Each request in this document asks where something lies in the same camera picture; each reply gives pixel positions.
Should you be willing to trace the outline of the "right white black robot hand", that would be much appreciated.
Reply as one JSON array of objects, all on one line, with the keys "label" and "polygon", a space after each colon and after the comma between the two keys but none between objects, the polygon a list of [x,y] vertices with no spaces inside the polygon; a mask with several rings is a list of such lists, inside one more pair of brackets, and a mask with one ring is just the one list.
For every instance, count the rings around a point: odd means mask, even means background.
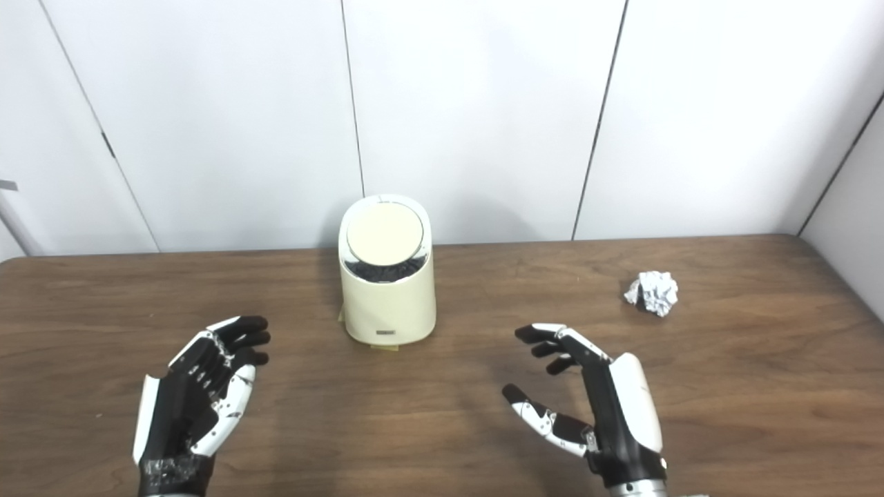
[{"label": "right white black robot hand", "polygon": [[550,444],[586,460],[610,495],[666,496],[661,425],[637,356],[613,358],[565,324],[524,325],[515,337],[535,358],[553,357],[550,375],[578,367],[594,415],[593,422],[581,421],[507,384],[502,394],[519,418]]}]

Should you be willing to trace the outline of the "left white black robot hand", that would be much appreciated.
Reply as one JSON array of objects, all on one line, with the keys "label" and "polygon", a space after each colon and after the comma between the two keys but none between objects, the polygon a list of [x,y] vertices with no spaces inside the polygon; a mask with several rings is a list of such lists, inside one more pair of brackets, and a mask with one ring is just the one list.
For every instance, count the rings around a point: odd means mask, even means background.
[{"label": "left white black robot hand", "polygon": [[204,496],[218,450],[245,415],[269,323],[237,315],[196,333],[161,378],[145,375],[133,441],[140,496]]}]

